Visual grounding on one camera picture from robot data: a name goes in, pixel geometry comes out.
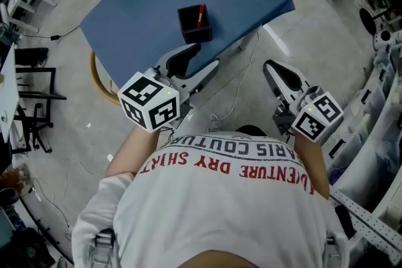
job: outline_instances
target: white t-shirt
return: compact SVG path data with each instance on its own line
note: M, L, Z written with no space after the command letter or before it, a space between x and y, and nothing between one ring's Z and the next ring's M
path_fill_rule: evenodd
M327 236L342 249L347 241L296 153L241 133L179 137L135 180L103 179L73 232L76 267L87 267L90 238L111 226L123 268L174 268L207 250L258 267L322 267Z

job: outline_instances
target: black device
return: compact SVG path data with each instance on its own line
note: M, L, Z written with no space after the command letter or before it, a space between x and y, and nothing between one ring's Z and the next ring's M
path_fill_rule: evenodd
M186 44L203 43L212 39L211 26L209 25L206 6L202 13L201 26L197 27L200 16L200 7L201 5L198 4L196 6L181 8L177 11L180 27L182 28L182 34Z

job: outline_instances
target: red pen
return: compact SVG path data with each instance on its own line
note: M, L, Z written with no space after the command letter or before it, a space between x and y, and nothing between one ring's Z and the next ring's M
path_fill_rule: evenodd
M202 15L203 15L203 13L204 13L204 8L205 8L205 4L202 4L202 5L200 6L200 14L199 14L199 16L198 16L197 28L200 28L200 27L201 27L201 19L202 19Z

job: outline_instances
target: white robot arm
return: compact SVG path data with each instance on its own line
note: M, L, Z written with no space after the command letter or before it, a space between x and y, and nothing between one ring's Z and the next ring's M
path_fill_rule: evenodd
M178 127L191 110L190 96L215 76L219 60L198 73L186 76L189 61L200 51L189 44L163 55L154 67L137 72L117 93L125 115L148 132L170 123Z
M294 128L317 142L342 117L342 109L329 92L311 86L302 72L289 64L267 60L263 72L280 102L273 115L280 134Z

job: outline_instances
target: white cable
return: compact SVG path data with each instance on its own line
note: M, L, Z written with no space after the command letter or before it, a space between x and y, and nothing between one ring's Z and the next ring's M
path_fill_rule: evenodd
M232 114L232 112L233 112L233 110L234 110L234 107L236 106L237 98L239 97L239 92L240 92L241 84L243 84L243 81L244 81L244 79L246 78L247 73L248 73L249 70L250 70L251 63L253 62L254 52L256 51L257 46L258 46L258 43L259 43L259 33L258 33L258 32L257 32L257 37L258 37L258 40L257 40L256 46L254 47L253 51L251 52L249 66L247 67L246 73L244 74L244 76L243 76L243 78L242 78L242 80L241 80L241 82L240 82L240 84L239 84L239 87L237 88L236 98L234 99L234 103L233 103L233 106L232 106L231 111L230 111L225 117L223 117L223 118L221 118L221 119L218 119L218 117L216 116L216 114L211 114L211 115L210 115L210 119L211 119L212 121L223 121L224 119L227 119L227 118Z

